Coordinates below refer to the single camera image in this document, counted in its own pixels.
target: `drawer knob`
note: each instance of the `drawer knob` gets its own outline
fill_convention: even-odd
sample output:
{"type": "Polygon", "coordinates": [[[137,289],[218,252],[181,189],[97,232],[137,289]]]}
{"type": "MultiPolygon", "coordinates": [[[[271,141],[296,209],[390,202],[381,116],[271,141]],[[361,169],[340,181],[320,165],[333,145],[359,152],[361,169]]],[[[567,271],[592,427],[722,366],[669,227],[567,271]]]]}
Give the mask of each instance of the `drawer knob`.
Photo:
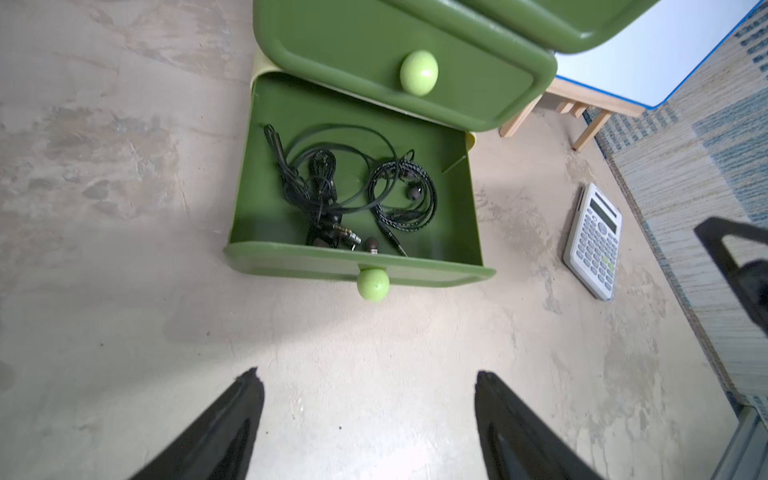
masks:
{"type": "Polygon", "coordinates": [[[389,275],[382,268],[368,268],[357,276],[357,291],[372,302],[380,302],[389,292],[389,275]]]}
{"type": "Polygon", "coordinates": [[[437,82],[437,60],[426,50],[408,54],[400,66],[400,83],[403,90],[417,97],[423,97],[437,82]]]}

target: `rug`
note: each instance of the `rug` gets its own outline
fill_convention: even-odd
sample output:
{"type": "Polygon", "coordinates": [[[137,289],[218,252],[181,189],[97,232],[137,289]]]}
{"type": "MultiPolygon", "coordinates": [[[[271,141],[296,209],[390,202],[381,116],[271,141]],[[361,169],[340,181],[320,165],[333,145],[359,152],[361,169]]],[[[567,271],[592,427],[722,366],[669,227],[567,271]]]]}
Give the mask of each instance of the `rug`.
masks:
{"type": "Polygon", "coordinates": [[[768,1],[666,103],[614,115],[596,140],[729,398],[768,420],[768,338],[694,236],[712,216],[768,228],[768,1]]]}

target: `green drawer unit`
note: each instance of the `green drawer unit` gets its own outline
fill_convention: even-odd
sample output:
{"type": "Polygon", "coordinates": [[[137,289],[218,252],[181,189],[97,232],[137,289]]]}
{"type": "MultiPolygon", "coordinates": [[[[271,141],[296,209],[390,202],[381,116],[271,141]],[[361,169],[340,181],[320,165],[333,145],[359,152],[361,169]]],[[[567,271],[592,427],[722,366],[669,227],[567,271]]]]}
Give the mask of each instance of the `green drawer unit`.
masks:
{"type": "MultiPolygon", "coordinates": [[[[373,157],[387,147],[363,131],[327,131],[318,141],[349,144],[373,157]]],[[[244,155],[227,262],[256,275],[357,280],[361,271],[382,269],[397,285],[455,286],[494,275],[483,266],[469,173],[465,132],[414,118],[282,72],[258,76],[253,84],[250,129],[244,155]],[[401,257],[383,239],[369,211],[347,214],[343,224],[365,238],[379,238],[379,254],[306,246],[309,224],[283,199],[280,174],[263,127],[271,124],[288,144],[319,124],[359,124],[376,129],[398,154],[413,149],[415,162],[435,183],[439,206],[432,222],[413,233],[395,231],[408,253],[401,257]]],[[[366,182],[366,166],[351,154],[337,155],[339,198],[366,182]]],[[[405,206],[404,182],[385,204],[405,206]]]]}
{"type": "Polygon", "coordinates": [[[658,2],[658,0],[459,1],[537,44],[562,53],[579,53],[597,47],[658,2]]]}
{"type": "Polygon", "coordinates": [[[499,127],[557,71],[554,55],[453,0],[256,0],[253,30],[290,74],[465,131],[499,127]],[[438,65],[423,96],[399,78],[414,51],[438,65]]]}

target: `white tabletop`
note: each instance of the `white tabletop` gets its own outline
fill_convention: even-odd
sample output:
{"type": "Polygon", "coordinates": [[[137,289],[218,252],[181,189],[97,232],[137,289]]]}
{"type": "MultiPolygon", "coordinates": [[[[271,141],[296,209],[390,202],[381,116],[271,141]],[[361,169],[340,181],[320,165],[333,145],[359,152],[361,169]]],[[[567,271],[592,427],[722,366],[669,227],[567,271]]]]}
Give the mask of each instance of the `white tabletop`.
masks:
{"type": "Polygon", "coordinates": [[[655,108],[730,36],[755,1],[661,0],[603,45],[556,54],[558,77],[655,108]]]}

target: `calculator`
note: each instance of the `calculator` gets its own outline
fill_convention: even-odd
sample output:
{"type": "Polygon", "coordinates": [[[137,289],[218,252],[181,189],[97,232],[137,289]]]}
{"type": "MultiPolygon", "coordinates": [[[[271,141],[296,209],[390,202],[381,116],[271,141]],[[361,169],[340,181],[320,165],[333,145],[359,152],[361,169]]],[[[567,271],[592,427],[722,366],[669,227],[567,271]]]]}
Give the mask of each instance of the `calculator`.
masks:
{"type": "Polygon", "coordinates": [[[600,300],[614,297],[621,213],[595,184],[581,192],[563,260],[600,300]]]}

